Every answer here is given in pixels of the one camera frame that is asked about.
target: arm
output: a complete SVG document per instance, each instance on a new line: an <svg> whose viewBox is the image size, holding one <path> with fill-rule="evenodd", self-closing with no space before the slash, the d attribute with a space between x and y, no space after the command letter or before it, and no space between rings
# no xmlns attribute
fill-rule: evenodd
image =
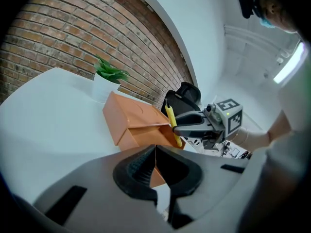
<svg viewBox="0 0 311 233"><path fill-rule="evenodd" d="M291 127L289 122L284 112L281 111L268 132L251 132L246 128L241 127L238 132L233 136L230 136L228 140L250 152L253 152L258 148L269 146L273 140L289 133L290 131Z"/></svg>

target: yellow pen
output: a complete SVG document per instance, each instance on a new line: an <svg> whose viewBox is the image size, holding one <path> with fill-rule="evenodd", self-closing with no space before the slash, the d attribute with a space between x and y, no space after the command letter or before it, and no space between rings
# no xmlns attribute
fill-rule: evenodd
<svg viewBox="0 0 311 233"><path fill-rule="evenodd" d="M176 118L175 118L175 115L174 115L173 108L169 105L169 102L167 101L167 99L165 99L165 110L166 110L167 116L169 117L171 127L173 128L173 127L177 126ZM180 137L177 136L177 135L175 135L175 134L174 134L174 137L175 137L175 140L176 140L176 142L177 142L177 145L178 145L179 147L182 147L183 144L182 144L182 142L181 142Z"/></svg>

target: white table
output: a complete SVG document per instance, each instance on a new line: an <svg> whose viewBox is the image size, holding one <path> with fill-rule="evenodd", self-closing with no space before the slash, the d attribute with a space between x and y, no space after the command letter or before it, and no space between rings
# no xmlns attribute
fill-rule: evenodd
<svg viewBox="0 0 311 233"><path fill-rule="evenodd" d="M104 119L104 104L90 96L91 86L91 80L53 68L0 106L0 170L11 191L29 203L81 164L120 151ZM185 150L195 152L189 143Z"/></svg>

